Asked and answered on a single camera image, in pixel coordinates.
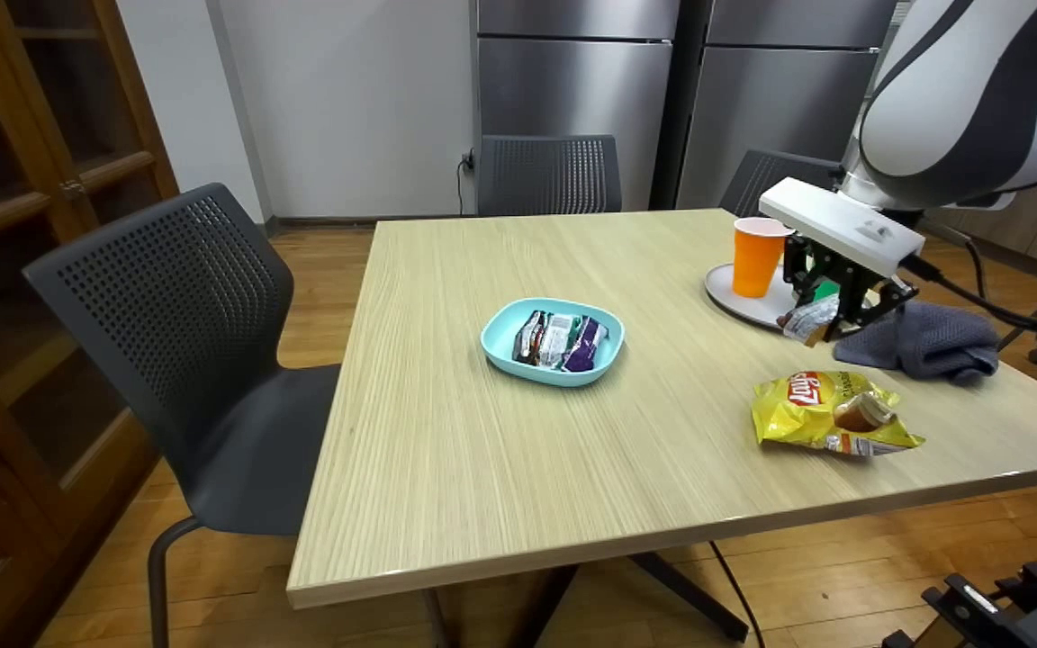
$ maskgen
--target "yellow chip bag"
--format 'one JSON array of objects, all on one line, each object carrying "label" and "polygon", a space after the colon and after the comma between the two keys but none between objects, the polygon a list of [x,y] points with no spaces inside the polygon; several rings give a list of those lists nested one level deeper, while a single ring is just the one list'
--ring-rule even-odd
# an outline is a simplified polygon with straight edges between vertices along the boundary
[{"label": "yellow chip bag", "polygon": [[921,442],[899,424],[891,406],[896,395],[857,372],[799,372],[768,381],[749,419],[758,442],[875,459]]}]

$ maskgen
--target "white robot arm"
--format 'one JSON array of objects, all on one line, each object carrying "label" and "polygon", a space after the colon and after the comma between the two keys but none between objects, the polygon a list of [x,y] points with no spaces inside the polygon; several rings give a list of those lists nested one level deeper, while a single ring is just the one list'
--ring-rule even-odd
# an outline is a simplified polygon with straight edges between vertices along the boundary
[{"label": "white robot arm", "polygon": [[857,333],[909,293],[921,233],[883,213],[995,203],[1037,183],[1037,0],[915,0],[853,130],[840,196],[781,180],[758,209],[783,221],[783,277],[809,307],[836,282],[829,334]]}]

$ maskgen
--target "wall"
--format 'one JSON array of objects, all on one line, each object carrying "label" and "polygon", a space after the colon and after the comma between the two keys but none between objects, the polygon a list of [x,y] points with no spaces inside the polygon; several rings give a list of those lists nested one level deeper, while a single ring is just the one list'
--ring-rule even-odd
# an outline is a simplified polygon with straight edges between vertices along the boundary
[{"label": "wall", "polygon": [[275,215],[456,213],[470,0],[213,0]]},{"label": "wall", "polygon": [[206,0],[117,0],[178,187],[226,183],[266,221]]}]

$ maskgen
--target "stainless steel refrigerator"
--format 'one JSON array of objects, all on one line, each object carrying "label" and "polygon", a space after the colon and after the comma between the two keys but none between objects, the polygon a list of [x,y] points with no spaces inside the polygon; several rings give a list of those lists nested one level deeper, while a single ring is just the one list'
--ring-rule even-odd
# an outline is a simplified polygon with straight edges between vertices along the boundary
[{"label": "stainless steel refrigerator", "polygon": [[499,151],[483,144],[488,137],[609,137],[620,204],[649,209],[675,5],[477,0],[477,168],[488,165],[483,155]]},{"label": "stainless steel refrigerator", "polygon": [[675,204],[720,204],[749,147],[840,161],[896,0],[708,0]]}]

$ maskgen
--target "orange cup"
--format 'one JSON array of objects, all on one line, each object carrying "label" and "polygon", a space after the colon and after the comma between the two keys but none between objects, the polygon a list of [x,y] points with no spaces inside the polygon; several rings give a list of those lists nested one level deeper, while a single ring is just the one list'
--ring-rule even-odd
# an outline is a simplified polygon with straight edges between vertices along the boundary
[{"label": "orange cup", "polygon": [[789,233],[779,221],[733,221],[733,294],[768,294]]}]

